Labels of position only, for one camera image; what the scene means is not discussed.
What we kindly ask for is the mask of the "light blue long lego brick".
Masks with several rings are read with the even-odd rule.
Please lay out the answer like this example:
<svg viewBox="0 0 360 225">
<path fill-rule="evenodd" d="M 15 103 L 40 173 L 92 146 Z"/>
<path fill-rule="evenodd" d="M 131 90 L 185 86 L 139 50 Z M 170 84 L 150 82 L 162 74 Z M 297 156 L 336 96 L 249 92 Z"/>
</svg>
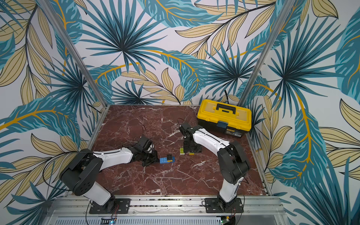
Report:
<svg viewBox="0 0 360 225">
<path fill-rule="evenodd" d="M 175 157 L 161 157 L 159 159 L 160 164 L 174 163 Z"/>
</svg>

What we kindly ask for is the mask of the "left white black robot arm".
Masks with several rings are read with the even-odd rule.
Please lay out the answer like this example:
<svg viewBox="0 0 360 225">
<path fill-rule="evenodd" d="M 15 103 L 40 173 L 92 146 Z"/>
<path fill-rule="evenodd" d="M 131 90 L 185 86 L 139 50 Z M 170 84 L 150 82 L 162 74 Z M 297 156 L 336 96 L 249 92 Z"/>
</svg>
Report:
<svg viewBox="0 0 360 225">
<path fill-rule="evenodd" d="M 115 197 L 96 182 L 97 176 L 108 167 L 133 162 L 141 162 L 143 167 L 159 162 L 158 153 L 149 138 L 143 136 L 135 145 L 117 150 L 83 149 L 63 169 L 60 180 L 76 196 L 84 196 L 110 212 L 116 207 Z"/>
</svg>

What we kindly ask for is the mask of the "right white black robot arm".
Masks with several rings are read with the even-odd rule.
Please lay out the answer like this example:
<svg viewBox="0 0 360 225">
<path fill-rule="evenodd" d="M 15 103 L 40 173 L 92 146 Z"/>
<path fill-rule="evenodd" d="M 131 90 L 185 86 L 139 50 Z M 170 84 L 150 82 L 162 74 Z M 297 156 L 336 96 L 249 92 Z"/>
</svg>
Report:
<svg viewBox="0 0 360 225">
<path fill-rule="evenodd" d="M 242 203 L 236 202 L 237 191 L 251 168 L 243 147 L 237 141 L 223 140 L 199 125 L 191 127 L 189 124 L 183 123 L 179 126 L 179 130 L 184 136 L 183 149 L 185 152 L 199 152 L 204 147 L 217 156 L 223 183 L 217 198 L 214 199 L 217 206 L 211 203 L 211 199 L 205 200 L 205 203 L 212 207 L 209 213 L 231 210 L 240 212 Z"/>
</svg>

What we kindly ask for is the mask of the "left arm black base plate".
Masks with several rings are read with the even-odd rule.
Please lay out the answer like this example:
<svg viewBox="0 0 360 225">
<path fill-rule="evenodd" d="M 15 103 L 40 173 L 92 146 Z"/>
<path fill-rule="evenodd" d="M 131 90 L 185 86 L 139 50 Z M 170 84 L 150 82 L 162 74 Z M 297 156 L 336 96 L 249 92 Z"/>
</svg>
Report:
<svg viewBox="0 0 360 225">
<path fill-rule="evenodd" d="M 130 207 L 130 198 L 110 198 L 104 205 L 99 205 L 96 202 L 91 203 L 89 209 L 90 214 L 128 214 Z"/>
</svg>

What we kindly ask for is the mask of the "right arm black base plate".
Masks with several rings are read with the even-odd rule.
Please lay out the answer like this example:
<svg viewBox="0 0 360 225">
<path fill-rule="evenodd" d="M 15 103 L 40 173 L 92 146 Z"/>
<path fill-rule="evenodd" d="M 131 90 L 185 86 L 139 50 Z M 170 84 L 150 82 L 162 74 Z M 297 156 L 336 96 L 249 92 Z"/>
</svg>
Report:
<svg viewBox="0 0 360 225">
<path fill-rule="evenodd" d="M 243 213 L 243 203 L 240 198 L 234 198 L 230 202 L 223 201 L 220 197 L 205 198 L 206 213 Z"/>
</svg>

